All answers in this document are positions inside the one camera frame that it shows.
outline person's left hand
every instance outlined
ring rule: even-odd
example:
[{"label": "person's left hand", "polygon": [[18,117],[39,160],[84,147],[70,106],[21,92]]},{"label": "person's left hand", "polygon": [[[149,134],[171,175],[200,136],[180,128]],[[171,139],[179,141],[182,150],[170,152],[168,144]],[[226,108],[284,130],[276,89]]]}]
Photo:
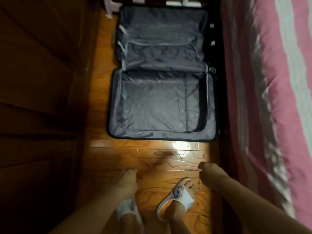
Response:
[{"label": "person's left hand", "polygon": [[115,186],[121,192],[123,199],[132,197],[138,190],[136,174],[138,169],[126,169],[121,172]]}]

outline person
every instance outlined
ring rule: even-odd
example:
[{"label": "person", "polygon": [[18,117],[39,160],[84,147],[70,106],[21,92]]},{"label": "person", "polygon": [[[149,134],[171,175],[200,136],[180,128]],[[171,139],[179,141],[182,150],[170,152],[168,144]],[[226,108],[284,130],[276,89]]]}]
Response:
[{"label": "person", "polygon": [[[310,229],[230,178],[218,165],[200,163],[199,169],[203,184],[224,196],[250,233],[312,234]],[[120,203],[136,193],[138,189],[136,173],[136,169],[123,171],[114,184],[89,204],[75,211],[50,234],[101,233],[107,220],[115,209],[118,209]],[[185,189],[195,199],[195,185],[191,181],[185,183]],[[182,219],[184,213],[185,206],[179,201],[173,201],[166,209],[165,216],[172,234],[190,233]],[[141,227],[137,223],[138,218],[135,214],[124,214],[119,221],[121,233],[140,233]]]}]

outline slipper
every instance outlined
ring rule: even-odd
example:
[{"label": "slipper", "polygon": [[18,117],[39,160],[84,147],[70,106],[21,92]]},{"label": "slipper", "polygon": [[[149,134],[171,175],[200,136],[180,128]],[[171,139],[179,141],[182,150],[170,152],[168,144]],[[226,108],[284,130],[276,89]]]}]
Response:
[{"label": "slipper", "polygon": [[121,217],[127,213],[132,213],[137,217],[138,223],[140,225],[141,233],[144,233],[144,225],[140,214],[138,213],[138,207],[136,206],[135,198],[130,197],[128,199],[123,200],[119,206],[116,208],[116,216],[118,222]]},{"label": "slipper", "polygon": [[185,212],[192,206],[195,200],[190,196],[188,191],[185,189],[185,183],[187,181],[191,181],[194,184],[194,181],[191,178],[189,177],[183,178],[173,188],[173,190],[169,193],[169,195],[167,195],[167,197],[158,205],[156,214],[159,220],[166,221],[160,217],[160,212],[170,200],[176,200],[179,201],[181,204],[183,204],[185,207]]}]

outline floor plank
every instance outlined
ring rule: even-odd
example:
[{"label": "floor plank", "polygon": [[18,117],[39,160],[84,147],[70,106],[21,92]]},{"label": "floor plank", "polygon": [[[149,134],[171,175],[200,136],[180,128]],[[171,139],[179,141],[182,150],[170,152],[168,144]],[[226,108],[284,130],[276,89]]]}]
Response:
[{"label": "floor plank", "polygon": [[[117,17],[101,13],[99,36],[92,73],[85,147],[81,159],[76,207],[92,199],[124,168],[138,169],[136,201],[146,233],[170,233],[167,223],[156,217],[156,207],[184,177],[196,186],[196,200],[184,221],[191,233],[222,233],[222,198],[199,180],[200,162],[219,164],[218,140],[211,143],[126,140],[111,138],[106,131],[110,82],[116,64],[112,33]],[[103,233],[118,233],[113,214]]]}]

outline pink striped fabric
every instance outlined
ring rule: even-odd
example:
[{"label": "pink striped fabric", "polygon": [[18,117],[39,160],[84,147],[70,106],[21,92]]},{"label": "pink striped fabric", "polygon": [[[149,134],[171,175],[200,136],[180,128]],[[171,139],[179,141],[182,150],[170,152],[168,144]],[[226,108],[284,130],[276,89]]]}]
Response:
[{"label": "pink striped fabric", "polygon": [[312,0],[222,0],[221,15],[241,182],[312,229]]}]

